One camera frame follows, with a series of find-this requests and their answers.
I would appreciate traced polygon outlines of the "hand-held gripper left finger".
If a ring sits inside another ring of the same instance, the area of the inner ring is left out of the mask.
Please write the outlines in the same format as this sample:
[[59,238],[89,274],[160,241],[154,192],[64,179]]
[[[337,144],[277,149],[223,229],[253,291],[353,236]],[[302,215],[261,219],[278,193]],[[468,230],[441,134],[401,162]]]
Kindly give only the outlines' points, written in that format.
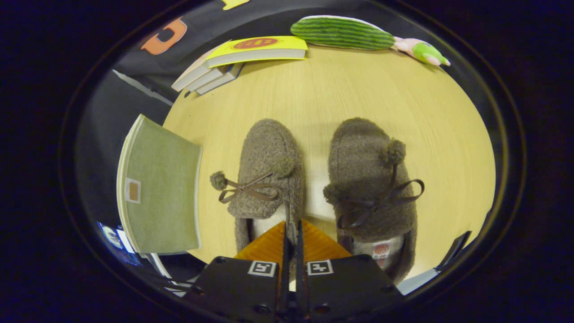
[[217,322],[279,323],[288,309],[290,259],[281,222],[235,257],[215,257],[184,300]]

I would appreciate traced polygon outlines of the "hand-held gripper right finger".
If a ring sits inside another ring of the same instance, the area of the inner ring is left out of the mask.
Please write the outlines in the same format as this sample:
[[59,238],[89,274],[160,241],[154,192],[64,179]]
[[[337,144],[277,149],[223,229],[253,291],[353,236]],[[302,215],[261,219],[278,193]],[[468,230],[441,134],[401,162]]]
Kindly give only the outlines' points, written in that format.
[[371,256],[306,262],[302,223],[298,229],[295,323],[367,323],[403,307],[404,295]]

